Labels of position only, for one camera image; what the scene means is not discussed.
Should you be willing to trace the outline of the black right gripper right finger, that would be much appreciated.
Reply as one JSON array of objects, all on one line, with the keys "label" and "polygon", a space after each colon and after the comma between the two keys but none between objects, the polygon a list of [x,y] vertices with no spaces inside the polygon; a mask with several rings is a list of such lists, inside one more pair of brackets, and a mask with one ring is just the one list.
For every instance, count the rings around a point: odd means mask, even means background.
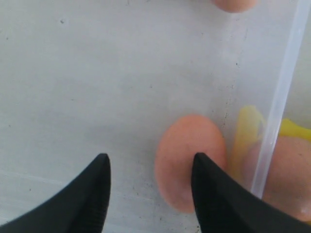
[{"label": "black right gripper right finger", "polygon": [[191,189],[203,233],[309,233],[310,225],[261,201],[206,154],[194,156]]}]

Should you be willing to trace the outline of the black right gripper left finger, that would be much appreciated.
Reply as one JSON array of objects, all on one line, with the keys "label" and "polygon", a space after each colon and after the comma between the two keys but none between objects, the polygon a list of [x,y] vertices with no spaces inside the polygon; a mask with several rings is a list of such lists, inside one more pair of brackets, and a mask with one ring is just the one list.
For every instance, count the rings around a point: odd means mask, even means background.
[{"label": "black right gripper left finger", "polygon": [[100,233],[109,207],[111,167],[102,153],[53,197],[0,227],[2,233]]}]

